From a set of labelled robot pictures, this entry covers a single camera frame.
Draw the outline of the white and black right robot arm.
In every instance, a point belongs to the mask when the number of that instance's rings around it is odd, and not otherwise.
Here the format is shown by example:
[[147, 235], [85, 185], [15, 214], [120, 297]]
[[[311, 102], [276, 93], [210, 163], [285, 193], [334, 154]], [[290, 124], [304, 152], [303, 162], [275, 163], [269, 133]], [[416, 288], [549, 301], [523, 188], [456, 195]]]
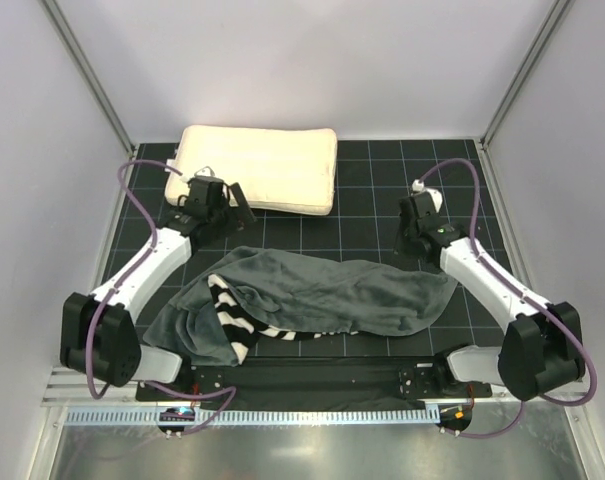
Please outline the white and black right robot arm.
[[440, 194], [427, 189], [399, 202], [399, 250], [458, 281], [490, 313], [504, 337], [498, 347], [469, 345], [441, 356], [434, 388], [455, 396], [468, 382], [505, 387], [528, 401], [582, 379], [581, 322], [567, 302], [553, 304], [497, 263], [466, 231], [439, 214]]

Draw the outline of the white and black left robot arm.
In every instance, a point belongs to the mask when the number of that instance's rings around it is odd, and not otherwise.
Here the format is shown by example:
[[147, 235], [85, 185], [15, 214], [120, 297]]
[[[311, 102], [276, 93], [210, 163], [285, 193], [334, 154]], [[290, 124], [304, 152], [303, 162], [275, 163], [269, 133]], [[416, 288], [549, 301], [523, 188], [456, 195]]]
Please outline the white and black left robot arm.
[[192, 177], [187, 194], [151, 225], [148, 241], [111, 279], [65, 300], [61, 364], [85, 374], [89, 384], [153, 381], [172, 400], [188, 397], [194, 378], [182, 369], [182, 356], [141, 344], [136, 321], [156, 291], [196, 252], [255, 221], [239, 184]]

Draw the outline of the cream rectangular pillow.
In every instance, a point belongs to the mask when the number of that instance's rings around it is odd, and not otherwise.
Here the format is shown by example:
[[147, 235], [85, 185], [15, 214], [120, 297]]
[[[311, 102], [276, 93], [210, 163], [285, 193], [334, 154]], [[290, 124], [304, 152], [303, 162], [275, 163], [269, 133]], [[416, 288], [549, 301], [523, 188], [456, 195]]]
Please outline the cream rectangular pillow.
[[[182, 174], [211, 167], [227, 184], [238, 183], [253, 208], [326, 216], [334, 203], [337, 150], [330, 128], [192, 125], [167, 164]], [[188, 193], [181, 175], [171, 172], [166, 182], [165, 199], [172, 205]]]

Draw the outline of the grey fleece zebra-lined pillowcase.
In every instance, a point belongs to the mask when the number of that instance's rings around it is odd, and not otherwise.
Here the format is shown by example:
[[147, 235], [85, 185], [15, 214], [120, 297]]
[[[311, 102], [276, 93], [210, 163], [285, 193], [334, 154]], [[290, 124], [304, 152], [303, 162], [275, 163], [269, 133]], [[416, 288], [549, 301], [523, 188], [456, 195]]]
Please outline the grey fleece zebra-lined pillowcase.
[[419, 333], [457, 286], [444, 272], [242, 246], [179, 290], [143, 339], [196, 366], [236, 367], [262, 339]]

